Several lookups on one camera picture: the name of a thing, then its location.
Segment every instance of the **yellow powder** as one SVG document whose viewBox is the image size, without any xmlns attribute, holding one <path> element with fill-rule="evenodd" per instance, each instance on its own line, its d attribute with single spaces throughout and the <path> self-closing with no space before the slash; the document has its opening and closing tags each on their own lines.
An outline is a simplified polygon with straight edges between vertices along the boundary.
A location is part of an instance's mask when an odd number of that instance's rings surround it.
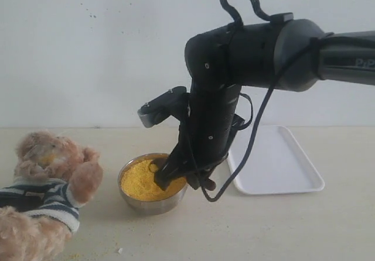
<svg viewBox="0 0 375 261">
<path fill-rule="evenodd" d="M 130 197 L 141 201 L 165 200 L 178 193 L 186 184 L 185 178 L 173 180 L 163 191 L 154 183 L 157 167 L 144 160 L 129 168 L 121 178 L 121 188 Z"/>
</svg>

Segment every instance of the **white plastic tray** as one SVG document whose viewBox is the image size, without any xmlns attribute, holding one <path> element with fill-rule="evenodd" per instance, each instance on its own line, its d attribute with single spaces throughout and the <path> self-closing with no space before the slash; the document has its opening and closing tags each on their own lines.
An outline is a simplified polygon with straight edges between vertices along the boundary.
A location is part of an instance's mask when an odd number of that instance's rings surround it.
<svg viewBox="0 0 375 261">
<path fill-rule="evenodd" d="M 238 167 L 252 127 L 239 131 L 231 146 L 231 173 Z M 310 193 L 324 189 L 325 182 L 291 131 L 283 126 L 259 126 L 253 150 L 234 185 L 244 194 Z"/>
</svg>

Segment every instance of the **metal bowl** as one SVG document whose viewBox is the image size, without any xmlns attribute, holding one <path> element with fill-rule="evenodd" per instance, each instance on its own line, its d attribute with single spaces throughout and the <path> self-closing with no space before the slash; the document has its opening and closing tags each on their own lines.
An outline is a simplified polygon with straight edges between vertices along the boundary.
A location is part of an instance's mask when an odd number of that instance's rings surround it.
<svg viewBox="0 0 375 261">
<path fill-rule="evenodd" d="M 136 157 L 128 162 L 118 174 L 117 184 L 120 190 L 120 194 L 124 201 L 137 213 L 142 215 L 158 215 L 166 213 L 173 208 L 175 208 L 179 202 L 182 200 L 183 196 L 185 195 L 186 189 L 188 188 L 188 184 L 186 183 L 184 187 L 178 191 L 175 195 L 166 198 L 165 200 L 159 201 L 140 201 L 128 196 L 121 188 L 121 178 L 122 175 L 130 169 L 133 165 L 142 162 L 144 160 L 151 160 L 157 158 L 166 158 L 168 154 L 165 153 L 151 153 L 151 154 L 144 154 L 142 156 Z"/>
</svg>

